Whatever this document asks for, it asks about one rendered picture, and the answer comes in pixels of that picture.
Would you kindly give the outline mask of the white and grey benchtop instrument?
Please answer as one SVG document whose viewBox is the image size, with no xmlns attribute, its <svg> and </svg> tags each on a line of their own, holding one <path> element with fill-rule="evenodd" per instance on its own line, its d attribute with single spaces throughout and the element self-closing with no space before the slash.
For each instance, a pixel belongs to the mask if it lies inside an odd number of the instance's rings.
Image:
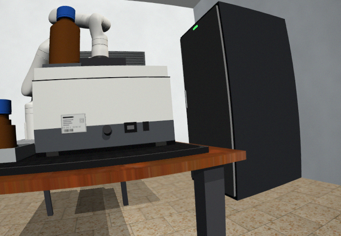
<svg viewBox="0 0 341 236">
<path fill-rule="evenodd" d="M 34 68 L 32 105 L 36 158 L 176 144 L 167 66 L 43 64 Z"/>
</svg>

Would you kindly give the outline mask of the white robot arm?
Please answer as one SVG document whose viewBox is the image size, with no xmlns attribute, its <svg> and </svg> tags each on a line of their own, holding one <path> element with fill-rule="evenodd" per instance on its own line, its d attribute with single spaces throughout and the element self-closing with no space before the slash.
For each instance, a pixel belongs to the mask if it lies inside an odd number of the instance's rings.
<svg viewBox="0 0 341 236">
<path fill-rule="evenodd" d="M 55 24 L 57 21 L 57 8 L 53 9 L 49 14 L 49 22 Z M 92 37 L 91 57 L 107 56 L 108 38 L 104 32 L 110 27 L 110 21 L 99 13 L 83 14 L 75 13 L 75 24 L 79 28 L 89 29 Z M 25 140 L 34 139 L 33 127 L 33 106 L 32 106 L 32 80 L 34 80 L 34 68 L 42 68 L 43 64 L 49 64 L 49 43 L 50 38 L 40 44 L 35 54 L 31 67 L 22 83 L 21 93 L 23 96 L 31 97 L 31 102 L 25 104 Z"/>
</svg>

